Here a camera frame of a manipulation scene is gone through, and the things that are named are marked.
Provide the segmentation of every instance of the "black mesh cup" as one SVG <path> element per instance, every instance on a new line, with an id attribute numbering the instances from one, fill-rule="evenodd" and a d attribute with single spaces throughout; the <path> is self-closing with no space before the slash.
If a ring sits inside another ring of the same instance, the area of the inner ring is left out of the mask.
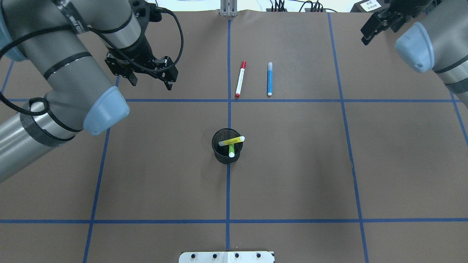
<path id="1" fill-rule="evenodd" d="M 214 156 L 216 159 L 223 164 L 230 164 L 239 159 L 242 150 L 242 142 L 234 144 L 234 157 L 229 157 L 229 146 L 219 146 L 220 141 L 233 139 L 239 137 L 240 134 L 233 129 L 224 128 L 217 131 L 213 139 L 211 140 L 211 146 L 213 147 Z"/>

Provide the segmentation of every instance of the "white mounting plate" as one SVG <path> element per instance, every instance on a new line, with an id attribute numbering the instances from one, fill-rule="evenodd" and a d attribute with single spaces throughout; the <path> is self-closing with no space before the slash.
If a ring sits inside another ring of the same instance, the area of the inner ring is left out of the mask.
<path id="1" fill-rule="evenodd" d="M 274 255 L 272 251 L 184 252 L 179 263 L 275 263 Z"/>

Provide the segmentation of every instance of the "blue tape line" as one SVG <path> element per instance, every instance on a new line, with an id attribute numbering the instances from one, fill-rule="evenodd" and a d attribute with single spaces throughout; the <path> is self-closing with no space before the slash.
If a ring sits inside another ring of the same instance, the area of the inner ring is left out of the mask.
<path id="1" fill-rule="evenodd" d="M 10 73 L 11 73 L 11 70 L 13 69 L 13 64 L 14 63 L 15 63 L 14 60 L 12 60 L 11 63 L 10 63 L 10 67 L 8 68 L 7 75 L 5 76 L 5 81 L 3 81 L 3 86 L 1 87 L 1 92 L 2 93 L 5 92 L 5 88 L 7 87 L 8 79 L 10 78 Z"/>
<path id="2" fill-rule="evenodd" d="M 231 20 L 227 21 L 227 127 L 231 128 Z M 226 251 L 230 247 L 231 165 L 226 165 Z"/>
<path id="3" fill-rule="evenodd" d="M 417 100 L 417 99 L 344 99 L 344 102 L 452 102 L 452 100 Z"/>
<path id="4" fill-rule="evenodd" d="M 461 119 L 460 111 L 458 110 L 458 105 L 457 105 L 457 102 L 455 100 L 455 96 L 453 95 L 452 92 L 450 92 L 450 96 L 452 97 L 453 107 L 455 108 L 455 112 L 457 113 L 458 122 L 460 123 L 460 127 L 461 127 L 461 132 L 463 133 L 463 136 L 465 137 L 465 142 L 466 142 L 466 144 L 468 146 L 467 132 L 465 130 L 465 125 L 463 124 L 463 120 Z"/>
<path id="5" fill-rule="evenodd" d="M 232 224 L 359 223 L 359 219 L 232 219 Z"/>
<path id="6" fill-rule="evenodd" d="M 341 102 L 339 99 L 235 99 L 233 102 Z"/>
<path id="7" fill-rule="evenodd" d="M 25 102 L 28 99 L 9 99 L 12 102 Z M 127 102 L 229 102 L 229 99 L 126 99 Z M 231 102 L 341 102 L 340 99 L 234 99 Z M 395 103 L 406 103 L 406 102 L 449 102 L 453 100 L 402 100 L 402 99 L 344 99 L 344 102 L 395 102 Z"/>
<path id="8" fill-rule="evenodd" d="M 468 218 L 377 218 L 362 219 L 364 223 L 410 223 L 410 222 L 468 222 Z"/>
<path id="9" fill-rule="evenodd" d="M 361 228 L 361 238 L 362 238 L 362 247 L 364 250 L 364 259 L 366 263 L 369 263 L 369 255 L 367 253 L 367 242 L 366 242 L 366 234 L 364 232 L 364 223 L 362 221 L 362 212 L 361 212 L 361 202 L 359 199 L 359 189 L 358 189 L 358 180 L 356 178 L 356 169 L 354 167 L 354 158 L 352 155 L 352 148 L 351 148 L 351 138 L 349 134 L 349 129 L 348 129 L 348 120 L 346 118 L 346 109 L 344 107 L 344 97 L 343 97 L 343 90 L 341 87 L 341 78 L 340 78 L 340 71 L 338 68 L 338 58 L 336 56 L 336 47 L 335 47 L 335 39 L 333 37 L 333 28 L 331 25 L 331 16 L 330 13 L 327 13 L 328 15 L 328 24 L 330 28 L 330 38 L 331 38 L 331 47 L 333 50 L 333 59 L 335 61 L 335 71 L 336 71 L 336 80 L 338 82 L 338 90 L 340 92 L 340 100 L 341 100 L 341 112 L 343 114 L 343 121 L 344 121 L 344 130 L 346 132 L 346 142 L 348 143 L 348 152 L 350 156 L 350 161 L 351 161 L 351 168 L 352 168 L 352 177 L 354 180 L 354 193 L 356 196 L 356 205 L 358 207 L 358 216 L 359 216 L 359 226 Z"/>
<path id="10" fill-rule="evenodd" d="M 227 21 L 227 127 L 231 128 L 231 20 Z"/>
<path id="11" fill-rule="evenodd" d="M 374 219 L 230 219 L 230 224 L 334 224 L 334 223 L 411 223 L 411 222 L 468 222 L 468 218 L 374 218 Z M 91 220 L 73 219 L 0 219 L 0 224 L 89 224 Z M 99 220 L 93 224 L 226 224 L 225 219 L 179 220 Z"/>
<path id="12" fill-rule="evenodd" d="M 94 220 L 95 224 L 225 224 L 224 219 L 181 219 L 181 220 Z"/>
<path id="13" fill-rule="evenodd" d="M 227 102 L 225 99 L 126 99 L 127 102 Z"/>
<path id="14" fill-rule="evenodd" d="M 0 219 L 0 224 L 89 224 L 90 220 L 73 219 Z"/>
<path id="15" fill-rule="evenodd" d="M 231 165 L 227 165 L 226 176 L 226 251 L 230 246 L 230 224 L 231 223 Z"/>
<path id="16" fill-rule="evenodd" d="M 90 223 L 89 223 L 88 237 L 86 239 L 85 253 L 84 253 L 84 256 L 83 256 L 83 263 L 86 263 L 86 261 L 88 260 L 88 251 L 89 251 L 89 245 L 91 243 L 91 236 L 93 234 L 94 217 L 96 215 L 96 207 L 97 207 L 97 199 L 99 197 L 99 189 L 101 188 L 102 172 L 104 171 L 104 162 L 106 160 L 107 145 L 108 145 L 108 142 L 109 142 L 109 134 L 110 134 L 110 128 L 107 129 L 106 139 L 104 140 L 104 148 L 102 150 L 101 166 L 99 167 L 99 175 L 97 177 L 96 192 L 94 194 L 93 210 L 91 212 L 91 220 L 90 220 Z"/>

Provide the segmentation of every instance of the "light blue joint cap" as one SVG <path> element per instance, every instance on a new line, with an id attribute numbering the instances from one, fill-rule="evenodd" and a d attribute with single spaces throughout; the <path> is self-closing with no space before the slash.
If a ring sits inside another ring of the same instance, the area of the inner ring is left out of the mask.
<path id="1" fill-rule="evenodd" d="M 395 43 L 400 57 L 414 70 L 423 73 L 434 67 L 434 49 L 426 28 L 416 22 Z"/>
<path id="2" fill-rule="evenodd" d="M 91 107 L 83 123 L 83 129 L 98 135 L 118 123 L 130 113 L 122 94 L 116 86 L 104 92 Z"/>
<path id="3" fill-rule="evenodd" d="M 11 42 L 13 42 L 13 39 L 8 32 L 7 24 L 5 23 L 5 19 L 3 19 L 3 14 L 0 12 L 0 49 L 6 47 L 6 45 L 10 44 Z M 27 58 L 17 47 L 10 49 L 10 51 L 6 53 L 6 56 L 9 59 L 17 62 L 27 60 Z"/>

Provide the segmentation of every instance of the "metal bracket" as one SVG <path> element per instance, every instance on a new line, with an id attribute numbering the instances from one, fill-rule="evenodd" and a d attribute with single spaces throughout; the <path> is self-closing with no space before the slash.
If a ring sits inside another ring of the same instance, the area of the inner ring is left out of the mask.
<path id="1" fill-rule="evenodd" d="M 179 263 L 275 263 L 273 251 L 184 252 Z"/>
<path id="2" fill-rule="evenodd" d="M 237 0 L 221 0 L 221 16 L 237 16 Z"/>

